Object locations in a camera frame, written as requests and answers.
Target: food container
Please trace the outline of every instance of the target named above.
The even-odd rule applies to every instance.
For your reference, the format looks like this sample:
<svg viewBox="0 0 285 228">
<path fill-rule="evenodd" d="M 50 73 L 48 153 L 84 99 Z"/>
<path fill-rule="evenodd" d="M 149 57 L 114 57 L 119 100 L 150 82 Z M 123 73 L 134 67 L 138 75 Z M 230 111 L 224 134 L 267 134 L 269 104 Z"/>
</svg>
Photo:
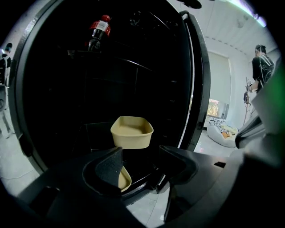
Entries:
<svg viewBox="0 0 285 228">
<path fill-rule="evenodd" d="M 130 174 L 123 166 L 119 175 L 119 188 L 121 189 L 121 192 L 127 190 L 131 184 L 132 184 L 132 179 L 130 177 Z"/>
<path fill-rule="evenodd" d="M 143 149 L 150 145 L 153 127 L 142 117 L 120 116 L 111 127 L 114 144 L 123 149 Z"/>
</svg>

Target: white bean bag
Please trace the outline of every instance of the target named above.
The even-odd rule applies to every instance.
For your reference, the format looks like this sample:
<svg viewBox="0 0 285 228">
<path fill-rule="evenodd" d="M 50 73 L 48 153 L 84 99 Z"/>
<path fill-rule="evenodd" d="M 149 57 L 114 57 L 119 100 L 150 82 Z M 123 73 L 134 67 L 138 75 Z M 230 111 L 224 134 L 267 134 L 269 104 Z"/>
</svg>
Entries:
<svg viewBox="0 0 285 228">
<path fill-rule="evenodd" d="M 230 148 L 236 147 L 236 142 L 235 142 L 236 137 L 232 136 L 224 138 L 219 128 L 214 125 L 210 125 L 207 127 L 207 133 L 211 139 L 213 139 L 216 143 L 224 147 L 230 147 Z"/>
</svg>

